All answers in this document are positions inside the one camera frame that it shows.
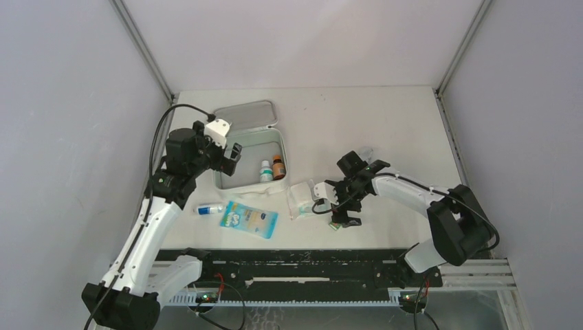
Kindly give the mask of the white medicine kit box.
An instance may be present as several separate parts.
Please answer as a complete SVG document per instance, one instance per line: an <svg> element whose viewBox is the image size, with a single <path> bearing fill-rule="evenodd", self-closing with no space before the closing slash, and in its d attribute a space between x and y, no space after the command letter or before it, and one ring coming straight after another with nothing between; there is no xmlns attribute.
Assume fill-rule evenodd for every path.
<svg viewBox="0 0 583 330"><path fill-rule="evenodd" d="M278 117L271 100L259 100L214 110L214 114L230 124L228 145L242 146L241 159L233 175L215 172L213 184L225 197L266 197L289 188L289 179L261 181L263 161L272 163L279 156L287 167L287 155L282 133L276 128Z"/></svg>

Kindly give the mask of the white plastic bottle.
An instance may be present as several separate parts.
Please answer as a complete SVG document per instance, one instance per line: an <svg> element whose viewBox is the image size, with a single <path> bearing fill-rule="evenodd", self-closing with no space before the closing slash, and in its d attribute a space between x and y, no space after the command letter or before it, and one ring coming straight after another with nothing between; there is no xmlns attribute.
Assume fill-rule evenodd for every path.
<svg viewBox="0 0 583 330"><path fill-rule="evenodd" d="M259 182L271 182L274 180L273 170L271 164L268 160L263 160L261 162L261 167L259 171Z"/></svg>

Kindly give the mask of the brown bottle orange cap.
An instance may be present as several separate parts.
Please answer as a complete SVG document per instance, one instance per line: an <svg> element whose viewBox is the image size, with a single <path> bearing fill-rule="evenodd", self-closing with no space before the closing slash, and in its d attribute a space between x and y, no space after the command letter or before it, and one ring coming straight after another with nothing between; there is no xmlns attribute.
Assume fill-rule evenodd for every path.
<svg viewBox="0 0 583 330"><path fill-rule="evenodd" d="M272 171L274 180L280 180L286 176L287 172L285 168L285 163L280 155L273 156Z"/></svg>

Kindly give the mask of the white gauze pad packet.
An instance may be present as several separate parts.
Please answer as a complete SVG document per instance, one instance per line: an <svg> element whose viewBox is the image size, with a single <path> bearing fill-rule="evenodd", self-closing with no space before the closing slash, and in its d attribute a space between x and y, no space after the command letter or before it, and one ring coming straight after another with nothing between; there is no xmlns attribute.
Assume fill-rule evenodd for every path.
<svg viewBox="0 0 583 330"><path fill-rule="evenodd" d="M288 200L298 205L312 204L315 201L314 186L312 179L291 186L288 190Z"/></svg>

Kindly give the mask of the blue plaster packets bag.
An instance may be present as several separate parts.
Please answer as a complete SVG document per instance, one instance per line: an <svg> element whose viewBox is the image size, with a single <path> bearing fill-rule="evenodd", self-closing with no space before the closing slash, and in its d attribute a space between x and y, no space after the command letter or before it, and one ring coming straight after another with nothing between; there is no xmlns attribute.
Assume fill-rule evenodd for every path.
<svg viewBox="0 0 583 330"><path fill-rule="evenodd" d="M363 160L371 159L373 157L374 150L373 150L373 148L371 148L369 146L364 146L364 147L358 149L357 154Z"/></svg>

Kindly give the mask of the blue white small tube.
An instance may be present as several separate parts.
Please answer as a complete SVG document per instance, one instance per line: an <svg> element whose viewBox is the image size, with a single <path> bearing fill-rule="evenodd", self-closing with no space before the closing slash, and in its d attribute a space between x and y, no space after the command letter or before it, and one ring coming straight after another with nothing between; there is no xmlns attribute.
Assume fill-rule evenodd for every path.
<svg viewBox="0 0 583 330"><path fill-rule="evenodd" d="M194 207L194 211L198 215L214 215L224 212L225 204L223 203L206 203Z"/></svg>

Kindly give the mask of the green wind oil box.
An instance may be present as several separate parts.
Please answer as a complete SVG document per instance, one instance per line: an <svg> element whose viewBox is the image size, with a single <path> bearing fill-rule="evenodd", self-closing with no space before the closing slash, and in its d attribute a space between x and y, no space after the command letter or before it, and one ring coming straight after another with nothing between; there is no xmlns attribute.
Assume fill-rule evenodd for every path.
<svg viewBox="0 0 583 330"><path fill-rule="evenodd" d="M339 229L342 228L342 226L339 223L334 223L334 222L330 222L329 223L329 227L331 227L335 231L337 231L337 230L339 230Z"/></svg>

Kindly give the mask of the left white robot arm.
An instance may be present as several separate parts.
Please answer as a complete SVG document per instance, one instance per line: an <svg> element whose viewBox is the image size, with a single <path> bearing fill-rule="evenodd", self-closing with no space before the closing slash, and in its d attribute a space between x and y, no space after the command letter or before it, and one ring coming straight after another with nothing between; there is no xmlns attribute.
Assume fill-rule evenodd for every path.
<svg viewBox="0 0 583 330"><path fill-rule="evenodd" d="M240 144L228 146L230 124L196 121L171 131L164 155L149 178L140 211L118 257L99 283L88 283L82 301L90 316L86 329L153 329L161 310L184 287L205 287L214 267L190 252L152 276L151 270L174 222L183 213L196 179L207 170L233 175Z"/></svg>

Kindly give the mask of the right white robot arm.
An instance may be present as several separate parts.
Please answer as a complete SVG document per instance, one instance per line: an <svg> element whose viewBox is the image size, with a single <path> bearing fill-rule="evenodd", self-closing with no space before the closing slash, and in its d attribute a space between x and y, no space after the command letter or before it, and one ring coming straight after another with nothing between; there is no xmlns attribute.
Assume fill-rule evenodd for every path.
<svg viewBox="0 0 583 330"><path fill-rule="evenodd" d="M383 160L368 162L355 151L345 154L337 166L344 175L341 180L327 179L312 189L315 206L330 207L314 208L313 213L330 214L332 223L343 228L360 226L356 213L362 210L362 200L374 195L397 201L428 220L430 238L399 258L397 276L404 285L416 285L436 266L460 266L500 242L498 230L468 186L440 190L401 174Z"/></svg>

